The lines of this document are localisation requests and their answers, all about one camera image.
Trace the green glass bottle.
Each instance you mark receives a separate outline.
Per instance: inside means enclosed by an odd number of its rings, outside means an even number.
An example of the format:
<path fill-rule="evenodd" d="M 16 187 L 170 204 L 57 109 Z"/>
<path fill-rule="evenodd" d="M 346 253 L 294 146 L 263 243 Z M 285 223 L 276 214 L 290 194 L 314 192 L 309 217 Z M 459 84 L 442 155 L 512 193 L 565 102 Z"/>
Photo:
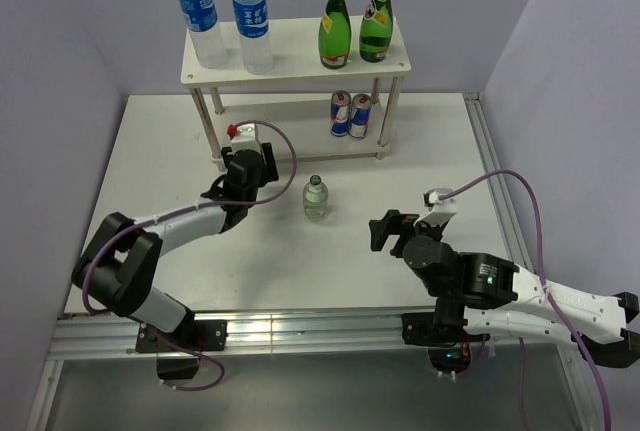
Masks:
<path fill-rule="evenodd" d="M 359 53 L 364 61 L 377 63 L 386 57 L 393 26 L 391 0 L 370 0 L 359 34 Z"/>

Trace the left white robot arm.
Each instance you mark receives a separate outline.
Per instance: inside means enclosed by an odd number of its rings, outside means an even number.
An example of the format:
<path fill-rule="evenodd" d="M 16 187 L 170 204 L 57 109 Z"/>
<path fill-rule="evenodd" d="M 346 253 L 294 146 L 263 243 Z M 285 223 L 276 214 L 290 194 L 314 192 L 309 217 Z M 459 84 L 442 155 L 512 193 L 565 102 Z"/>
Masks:
<path fill-rule="evenodd" d="M 172 350 L 196 344 L 194 312 L 153 286 L 160 258 L 197 239 L 225 233 L 246 218 L 258 190 L 279 179 L 272 145 L 223 149 L 227 172 L 183 213 L 134 220 L 108 215 L 75 265 L 71 280 L 106 310 L 156 328 Z"/>

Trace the clear glass bottle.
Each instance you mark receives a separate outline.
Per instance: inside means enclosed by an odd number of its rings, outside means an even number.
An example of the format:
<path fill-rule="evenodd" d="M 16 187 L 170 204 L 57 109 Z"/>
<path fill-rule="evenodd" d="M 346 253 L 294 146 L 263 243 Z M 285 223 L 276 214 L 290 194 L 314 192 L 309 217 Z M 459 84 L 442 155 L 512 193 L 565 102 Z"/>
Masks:
<path fill-rule="evenodd" d="M 320 220 L 327 215 L 329 191 L 319 175 L 312 175 L 302 193 L 304 213 L 310 220 Z"/>

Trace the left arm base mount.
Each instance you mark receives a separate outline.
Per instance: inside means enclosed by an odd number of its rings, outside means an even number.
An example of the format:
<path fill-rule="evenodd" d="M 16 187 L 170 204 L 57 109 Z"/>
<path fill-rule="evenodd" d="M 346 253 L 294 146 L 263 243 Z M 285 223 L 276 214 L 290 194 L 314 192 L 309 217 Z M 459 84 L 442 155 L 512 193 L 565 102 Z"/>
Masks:
<path fill-rule="evenodd" d="M 169 343 L 187 349 L 190 352 L 221 352 L 225 349 L 228 322 L 223 319 L 194 320 L 183 330 L 172 334 L 160 332 Z M 160 341 L 149 325 L 141 324 L 135 344 L 138 354 L 163 354 L 174 349 Z M 204 363 L 199 356 L 188 354 L 184 358 L 156 358 L 156 372 L 160 379 L 182 385 L 193 379 Z"/>

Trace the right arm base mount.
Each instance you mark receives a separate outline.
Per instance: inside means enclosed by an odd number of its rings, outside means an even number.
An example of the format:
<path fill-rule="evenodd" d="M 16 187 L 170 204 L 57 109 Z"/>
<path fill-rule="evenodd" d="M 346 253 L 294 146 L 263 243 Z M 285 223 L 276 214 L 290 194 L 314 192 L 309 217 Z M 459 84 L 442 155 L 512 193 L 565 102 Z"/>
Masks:
<path fill-rule="evenodd" d="M 403 313 L 401 324 L 404 344 L 426 348 L 437 373 L 467 372 L 485 355 L 486 335 L 470 335 L 460 327 L 437 324 L 434 312 Z"/>

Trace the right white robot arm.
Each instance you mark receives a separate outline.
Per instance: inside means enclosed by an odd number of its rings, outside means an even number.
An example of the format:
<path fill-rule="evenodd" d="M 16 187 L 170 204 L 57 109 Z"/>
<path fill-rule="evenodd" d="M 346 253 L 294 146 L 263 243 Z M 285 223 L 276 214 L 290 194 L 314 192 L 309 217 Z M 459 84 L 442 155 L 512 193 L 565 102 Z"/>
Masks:
<path fill-rule="evenodd" d="M 482 338 L 532 338 L 584 344 L 581 354 L 601 367 L 624 369 L 639 359 L 639 335 L 627 328 L 639 299 L 622 292 L 600 296 L 543 280 L 488 254 L 458 252 L 442 239 L 449 220 L 389 210 L 369 223 L 370 248 L 401 259 L 435 298 L 432 311 L 402 315 L 407 345 L 436 347 Z"/>

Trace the green bottle gold neck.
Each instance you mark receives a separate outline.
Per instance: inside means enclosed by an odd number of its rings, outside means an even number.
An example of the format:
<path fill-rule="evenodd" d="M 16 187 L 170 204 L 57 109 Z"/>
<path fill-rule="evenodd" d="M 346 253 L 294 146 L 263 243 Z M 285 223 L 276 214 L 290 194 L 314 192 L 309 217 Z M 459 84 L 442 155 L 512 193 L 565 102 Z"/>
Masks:
<path fill-rule="evenodd" d="M 340 69 L 348 62 L 352 30 L 346 0 L 328 0 L 318 32 L 318 52 L 321 64 L 328 69 Z"/>

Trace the pocari sweat bottle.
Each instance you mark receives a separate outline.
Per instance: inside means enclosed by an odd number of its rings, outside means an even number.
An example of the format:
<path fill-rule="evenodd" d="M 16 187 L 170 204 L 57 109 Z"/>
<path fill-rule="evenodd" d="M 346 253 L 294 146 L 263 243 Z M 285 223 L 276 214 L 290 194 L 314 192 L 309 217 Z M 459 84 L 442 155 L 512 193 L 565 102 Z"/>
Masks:
<path fill-rule="evenodd" d="M 233 0 L 242 60 L 247 72 L 262 75 L 273 67 L 266 0 Z"/>
<path fill-rule="evenodd" d="M 199 64 L 207 69 L 223 66 L 227 51 L 214 0 L 179 0 Z"/>

